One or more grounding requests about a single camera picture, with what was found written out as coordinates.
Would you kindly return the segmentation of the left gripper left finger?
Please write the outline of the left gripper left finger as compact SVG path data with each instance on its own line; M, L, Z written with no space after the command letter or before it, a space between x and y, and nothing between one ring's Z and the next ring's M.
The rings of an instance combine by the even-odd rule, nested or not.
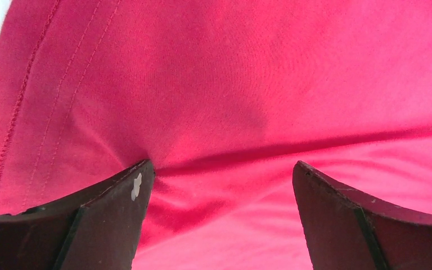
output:
M154 179L144 160L61 199L0 215L0 269L131 269Z

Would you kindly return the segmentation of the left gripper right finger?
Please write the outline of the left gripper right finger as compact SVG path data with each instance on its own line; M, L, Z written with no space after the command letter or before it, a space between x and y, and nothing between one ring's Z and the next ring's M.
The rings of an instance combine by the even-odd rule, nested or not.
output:
M432 214L369 195L303 161L292 184L314 269L432 269Z

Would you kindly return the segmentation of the crimson red t-shirt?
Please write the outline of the crimson red t-shirt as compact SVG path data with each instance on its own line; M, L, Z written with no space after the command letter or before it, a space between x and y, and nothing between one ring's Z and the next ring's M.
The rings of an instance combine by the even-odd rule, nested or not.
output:
M432 1L12 1L0 214L143 159L136 269L311 269L299 160L432 214Z

